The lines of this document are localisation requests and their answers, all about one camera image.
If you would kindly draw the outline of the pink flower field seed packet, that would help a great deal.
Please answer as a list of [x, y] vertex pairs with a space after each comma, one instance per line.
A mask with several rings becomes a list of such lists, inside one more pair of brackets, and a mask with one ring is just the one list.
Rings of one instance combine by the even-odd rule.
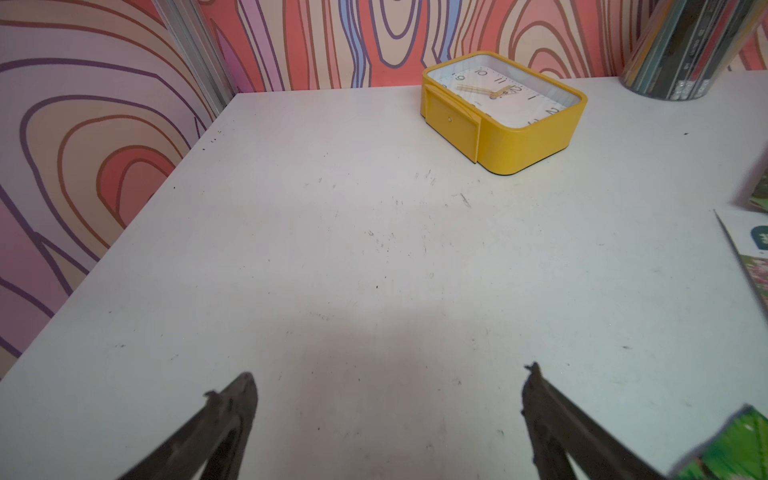
[[767, 214], [734, 207], [715, 210], [764, 309], [767, 309]]

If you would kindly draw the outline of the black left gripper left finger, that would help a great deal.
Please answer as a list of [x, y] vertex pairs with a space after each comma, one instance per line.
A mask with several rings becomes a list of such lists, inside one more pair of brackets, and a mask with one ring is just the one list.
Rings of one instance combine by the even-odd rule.
[[243, 372], [205, 396], [203, 408], [122, 477], [236, 479], [257, 411], [257, 385]]

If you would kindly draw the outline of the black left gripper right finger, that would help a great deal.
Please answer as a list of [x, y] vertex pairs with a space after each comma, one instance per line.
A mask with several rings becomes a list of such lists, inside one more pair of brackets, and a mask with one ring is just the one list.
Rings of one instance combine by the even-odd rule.
[[546, 380], [538, 363], [527, 367], [522, 415], [541, 479], [574, 479], [577, 464], [589, 479], [662, 479]]

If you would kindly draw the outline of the green leaf seed packet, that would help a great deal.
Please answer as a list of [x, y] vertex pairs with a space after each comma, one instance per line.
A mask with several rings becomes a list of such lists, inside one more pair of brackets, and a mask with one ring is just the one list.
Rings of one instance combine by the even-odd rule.
[[673, 470], [673, 479], [766, 479], [767, 417], [751, 405]]

